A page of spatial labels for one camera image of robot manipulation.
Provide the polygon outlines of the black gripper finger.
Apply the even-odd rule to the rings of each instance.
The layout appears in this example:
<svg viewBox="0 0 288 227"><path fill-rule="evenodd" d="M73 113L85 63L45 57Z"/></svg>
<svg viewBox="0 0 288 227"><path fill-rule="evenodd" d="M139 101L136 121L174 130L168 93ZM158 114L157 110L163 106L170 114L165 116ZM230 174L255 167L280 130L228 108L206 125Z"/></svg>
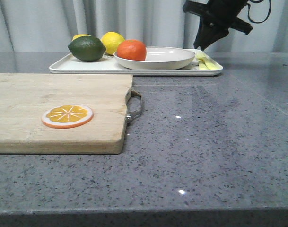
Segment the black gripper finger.
<svg viewBox="0 0 288 227"><path fill-rule="evenodd" d="M207 20L200 20L198 32L193 43L194 48L203 51L217 40L226 37L229 34L228 28L214 24Z"/></svg>

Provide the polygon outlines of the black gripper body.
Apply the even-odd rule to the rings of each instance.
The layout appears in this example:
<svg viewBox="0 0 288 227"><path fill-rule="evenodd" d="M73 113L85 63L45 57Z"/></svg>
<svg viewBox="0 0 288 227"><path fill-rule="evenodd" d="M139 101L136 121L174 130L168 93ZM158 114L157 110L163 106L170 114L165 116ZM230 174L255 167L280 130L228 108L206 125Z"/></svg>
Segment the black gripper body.
<svg viewBox="0 0 288 227"><path fill-rule="evenodd" d="M252 26L237 17L246 4L246 0L209 0L207 3L187 0L183 10L214 25L225 29L232 28L247 35L253 29Z"/></svg>

